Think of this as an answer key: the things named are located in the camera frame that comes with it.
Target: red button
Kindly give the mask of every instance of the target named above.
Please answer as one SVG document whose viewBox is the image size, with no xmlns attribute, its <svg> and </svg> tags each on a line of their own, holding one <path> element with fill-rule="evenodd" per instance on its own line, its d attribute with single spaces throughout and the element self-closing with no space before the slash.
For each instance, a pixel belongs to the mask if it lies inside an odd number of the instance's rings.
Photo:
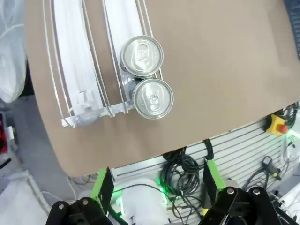
<svg viewBox="0 0 300 225">
<path fill-rule="evenodd" d="M 276 130 L 282 134 L 286 134 L 288 131 L 288 127 L 287 127 L 287 125 L 278 124 Z"/>
</svg>

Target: metal cylinder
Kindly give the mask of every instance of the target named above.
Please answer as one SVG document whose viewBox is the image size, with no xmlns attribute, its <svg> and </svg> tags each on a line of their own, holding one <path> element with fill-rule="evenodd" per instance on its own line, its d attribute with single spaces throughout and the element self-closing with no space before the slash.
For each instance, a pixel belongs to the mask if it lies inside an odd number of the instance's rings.
<svg viewBox="0 0 300 225">
<path fill-rule="evenodd" d="M 138 78 L 149 78 L 163 64 L 164 53 L 159 42 L 149 36 L 130 39 L 121 50 L 121 68 Z"/>
<path fill-rule="evenodd" d="M 166 116 L 174 103 L 171 87 L 159 79 L 145 79 L 133 91 L 133 103 L 140 115 L 155 120 Z"/>
</svg>

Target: white bag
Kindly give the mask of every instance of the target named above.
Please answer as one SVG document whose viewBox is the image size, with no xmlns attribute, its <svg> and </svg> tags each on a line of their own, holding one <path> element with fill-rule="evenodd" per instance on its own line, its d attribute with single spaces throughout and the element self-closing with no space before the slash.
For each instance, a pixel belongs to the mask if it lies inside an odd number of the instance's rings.
<svg viewBox="0 0 300 225">
<path fill-rule="evenodd" d="M 26 78 L 24 1 L 0 0 L 0 98 L 11 103 Z"/>
</svg>

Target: white slatted panel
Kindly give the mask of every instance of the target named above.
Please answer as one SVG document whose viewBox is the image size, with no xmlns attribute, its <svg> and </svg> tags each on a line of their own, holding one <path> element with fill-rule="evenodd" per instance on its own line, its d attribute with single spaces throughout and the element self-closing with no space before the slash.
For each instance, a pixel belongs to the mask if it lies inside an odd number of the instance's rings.
<svg viewBox="0 0 300 225">
<path fill-rule="evenodd" d="M 244 185 L 247 179 L 259 168 L 261 168 L 262 159 L 264 156 L 270 156 L 276 167 L 283 168 L 280 157 L 283 149 L 283 136 L 277 137 L 267 134 L 262 130 L 263 120 L 257 121 L 237 128 L 235 130 L 226 132 L 224 134 L 211 138 L 215 153 L 215 162 L 224 179 L 231 178 L 236 180 L 240 187 Z M 192 156 L 199 164 L 202 164 L 207 151 L 203 142 L 195 143 L 187 148 L 187 154 Z M 162 156 L 151 158 L 145 161 L 134 163 L 131 165 L 118 167 L 112 169 L 115 178 L 115 188 L 119 189 L 131 179 L 149 178 L 157 181 L 161 166 L 165 162 Z M 290 164 L 289 169 L 285 175 L 285 179 L 292 174 L 296 166 Z M 200 177 L 203 176 L 203 170 L 200 171 Z M 259 174 L 255 177 L 264 178 L 264 174 Z M 269 177 L 268 189 L 280 184 L 273 177 Z M 200 197 L 201 188 L 194 194 Z M 195 206 L 198 205 L 197 200 L 191 200 Z M 176 205 L 183 205 L 181 200 L 176 202 Z M 172 222 L 180 222 L 176 219 L 172 211 L 168 211 Z M 182 210 L 181 215 L 187 215 L 189 209 Z M 196 214 L 189 217 L 188 223 L 191 225 L 198 224 L 200 219 Z"/>
</svg>

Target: soda can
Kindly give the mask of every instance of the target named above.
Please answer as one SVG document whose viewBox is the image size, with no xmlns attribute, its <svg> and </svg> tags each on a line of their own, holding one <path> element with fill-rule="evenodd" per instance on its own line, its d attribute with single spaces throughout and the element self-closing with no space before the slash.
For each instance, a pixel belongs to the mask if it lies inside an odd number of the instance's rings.
<svg viewBox="0 0 300 225">
<path fill-rule="evenodd" d="M 144 79 L 151 77 L 163 64 L 164 53 L 159 42 L 149 36 L 130 39 L 121 50 L 121 68 Z"/>
<path fill-rule="evenodd" d="M 150 120 L 166 116 L 174 103 L 171 87 L 164 81 L 144 79 L 135 87 L 132 100 L 138 113 Z"/>
</svg>

